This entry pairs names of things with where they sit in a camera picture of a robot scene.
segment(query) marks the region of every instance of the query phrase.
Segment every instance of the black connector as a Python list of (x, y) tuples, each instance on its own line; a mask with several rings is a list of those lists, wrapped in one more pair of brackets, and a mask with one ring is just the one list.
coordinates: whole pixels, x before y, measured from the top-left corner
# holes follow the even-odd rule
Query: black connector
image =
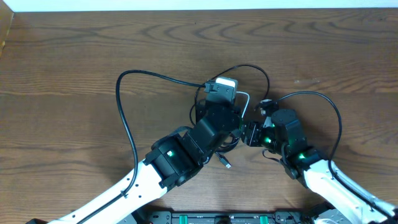
[(225, 167), (227, 167), (228, 169), (231, 168), (232, 165), (229, 163), (229, 161), (227, 160), (227, 158), (226, 158), (224, 155), (222, 155), (222, 154), (220, 154), (220, 153), (218, 153), (218, 152), (216, 152), (215, 154), (216, 154), (216, 156), (220, 159), (220, 162), (221, 162)]

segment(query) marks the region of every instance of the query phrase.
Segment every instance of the green connector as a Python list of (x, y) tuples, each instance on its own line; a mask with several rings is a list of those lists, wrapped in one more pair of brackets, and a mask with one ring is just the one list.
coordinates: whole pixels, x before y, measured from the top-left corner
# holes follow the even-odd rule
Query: green connector
[(268, 216), (260, 216), (260, 224), (268, 224)]
[(180, 224), (188, 224), (188, 216), (180, 215)]

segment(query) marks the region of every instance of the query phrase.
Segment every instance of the wood grain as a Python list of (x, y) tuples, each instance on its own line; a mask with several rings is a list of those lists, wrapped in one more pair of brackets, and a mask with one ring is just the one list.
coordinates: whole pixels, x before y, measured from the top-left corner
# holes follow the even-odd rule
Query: wood grain
[[(378, 197), (398, 204), (398, 9), (18, 13), (0, 59), (0, 223), (52, 220), (78, 209), (133, 167), (118, 115), (118, 75), (143, 69), (202, 83), (239, 63), (263, 67), (271, 98), (327, 94), (343, 117), (336, 163)], [(265, 78), (228, 74), (251, 94)], [(195, 90), (143, 75), (123, 80), (125, 114), (139, 148), (189, 125)], [(311, 142), (337, 135), (330, 106), (295, 108)], [(212, 160), (154, 205), (174, 210), (308, 208), (320, 197), (240, 144), (233, 168)]]

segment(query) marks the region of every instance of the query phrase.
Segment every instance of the black plastic part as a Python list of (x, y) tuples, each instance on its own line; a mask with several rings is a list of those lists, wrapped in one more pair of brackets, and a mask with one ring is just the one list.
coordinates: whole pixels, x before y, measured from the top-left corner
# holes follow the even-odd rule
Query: black plastic part
[(305, 221), (305, 223), (312, 223), (313, 220), (318, 218), (320, 214), (331, 209), (335, 209), (332, 204), (330, 204), (329, 202), (323, 202), (319, 205), (312, 207), (310, 210), (306, 211), (303, 214), (303, 221)]
[(266, 116), (269, 116), (269, 114), (273, 114), (275, 111), (279, 110), (279, 104), (275, 101), (262, 101), (258, 104), (258, 107), (266, 112)]
[(287, 142), (287, 157), (297, 154), (308, 147), (301, 122), (294, 110), (277, 110), (271, 116), (275, 125), (275, 138), (280, 142)]
[(47, 224), (48, 222), (39, 220), (39, 219), (32, 219), (31, 221), (27, 222), (26, 224)]
[(199, 122), (206, 115), (206, 106), (198, 103), (195, 107), (195, 123)]
[(174, 134), (156, 142), (144, 164), (152, 164), (162, 177), (160, 186), (171, 190), (195, 176), (228, 136), (239, 129), (239, 122), (234, 110), (214, 105), (183, 137)]
[(216, 217), (214, 219), (214, 224), (231, 224), (231, 219), (229, 216)]
[(290, 166), (290, 165), (288, 165), (288, 164), (286, 164), (286, 163), (284, 163), (284, 162), (281, 162), (281, 164), (282, 164), (282, 166), (285, 168), (286, 174), (287, 174), (292, 180), (295, 180), (295, 179), (297, 179), (297, 178), (299, 177), (299, 172), (298, 172), (296, 169), (294, 169), (292, 166)]
[(137, 210), (132, 212), (131, 215), (137, 222), (137, 224), (150, 224), (150, 221), (147, 218), (148, 212), (142, 208), (138, 208)]
[(221, 105), (229, 107), (230, 105), (234, 105), (235, 101), (235, 88), (215, 83), (210, 80), (207, 83), (210, 85), (206, 85), (205, 93), (208, 93), (206, 96), (206, 107), (210, 108), (213, 105)]
[(295, 167), (303, 170), (308, 170), (311, 164), (318, 162), (319, 160), (327, 160), (327, 155), (318, 149), (309, 147), (307, 150), (297, 154), (289, 159), (290, 163)]
[(262, 124), (256, 121), (246, 122), (242, 126), (242, 142), (250, 147), (261, 147)]

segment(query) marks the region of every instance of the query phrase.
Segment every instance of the wooden surface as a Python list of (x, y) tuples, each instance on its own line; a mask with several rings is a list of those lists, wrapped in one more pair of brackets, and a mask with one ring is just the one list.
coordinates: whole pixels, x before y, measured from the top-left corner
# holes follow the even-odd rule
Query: wooden surface
[[(0, 223), (52, 220), (80, 208), (133, 167), (118, 115), (118, 75), (143, 69), (202, 83), (239, 63), (263, 67), (271, 98), (327, 94), (343, 117), (335, 161), (376, 196), (398, 204), (398, 9), (18, 13), (0, 59)], [(251, 94), (265, 78), (228, 74)], [(189, 125), (195, 89), (158, 78), (123, 80), (139, 158)], [(311, 142), (328, 149), (333, 110), (315, 96), (286, 100)], [(239, 144), (154, 205), (174, 210), (308, 208), (320, 197)]]

